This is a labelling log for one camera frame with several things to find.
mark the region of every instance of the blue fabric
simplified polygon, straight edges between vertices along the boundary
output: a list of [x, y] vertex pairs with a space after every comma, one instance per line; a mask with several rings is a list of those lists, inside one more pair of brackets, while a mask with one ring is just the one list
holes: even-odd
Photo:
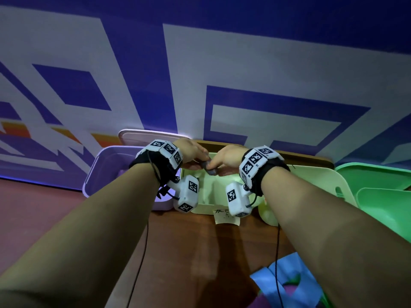
[[[300, 284], [290, 296], [282, 285], [298, 275], [301, 277]], [[323, 290], [297, 253], [277, 261], [277, 276], [281, 299], [285, 307], [311, 308], [318, 304]], [[281, 306], [275, 282], [275, 262], [268, 268], [258, 270], [250, 277], [259, 286], [272, 307]]]

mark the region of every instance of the purple bin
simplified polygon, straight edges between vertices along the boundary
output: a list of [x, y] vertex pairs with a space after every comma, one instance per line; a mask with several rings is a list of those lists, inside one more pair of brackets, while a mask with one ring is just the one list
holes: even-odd
[[[109, 146], [102, 149], [94, 160], [91, 170], [83, 184], [83, 194], [89, 197], [104, 186], [115, 180], [119, 172], [128, 170], [128, 166], [136, 154], [144, 147], [136, 146]], [[155, 199], [153, 211], [168, 211], [173, 208], [173, 199], [169, 195]]]

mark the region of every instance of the wrist-mounted device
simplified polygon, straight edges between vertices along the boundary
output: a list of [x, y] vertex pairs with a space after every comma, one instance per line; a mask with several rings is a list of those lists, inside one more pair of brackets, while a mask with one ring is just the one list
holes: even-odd
[[182, 154], [173, 143], [167, 140], [155, 139], [136, 155], [129, 168], [139, 163], [150, 163], [153, 167], [160, 189], [157, 197], [169, 194], [170, 188], [176, 191], [173, 205], [177, 211], [187, 213], [198, 205], [198, 179], [192, 175], [182, 180], [176, 176], [182, 165]]
[[[232, 216], [245, 217], [251, 213], [257, 196], [263, 195], [261, 181], [264, 175], [275, 166], [290, 170], [284, 163], [284, 158], [267, 146], [250, 149], [244, 154], [239, 168], [244, 185], [235, 181], [226, 186], [229, 212]], [[248, 198], [251, 193], [255, 193], [252, 204]]]

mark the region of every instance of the wristband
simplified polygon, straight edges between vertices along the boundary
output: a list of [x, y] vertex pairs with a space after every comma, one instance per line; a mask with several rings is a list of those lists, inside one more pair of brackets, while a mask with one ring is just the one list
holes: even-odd
[[177, 171], [182, 164], [182, 156], [180, 150], [171, 142], [155, 139], [136, 155], [129, 168], [139, 163], [152, 163], [157, 166], [160, 177], [157, 176], [156, 171], [155, 174], [161, 187], [169, 181], [176, 180]]
[[279, 166], [287, 171], [290, 168], [284, 163], [284, 158], [267, 146], [248, 150], [240, 164], [240, 177], [249, 190], [257, 196], [262, 196], [261, 181], [273, 167]]

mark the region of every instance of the person's left arm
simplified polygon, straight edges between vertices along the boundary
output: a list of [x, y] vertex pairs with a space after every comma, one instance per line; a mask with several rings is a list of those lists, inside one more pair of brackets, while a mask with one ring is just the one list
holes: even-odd
[[[186, 168], [200, 169], [195, 158], [208, 160], [207, 150], [192, 140], [174, 144]], [[0, 306], [26, 307], [29, 301], [39, 307], [104, 307], [146, 226], [158, 188], [151, 164], [136, 164], [86, 199], [4, 272]]]

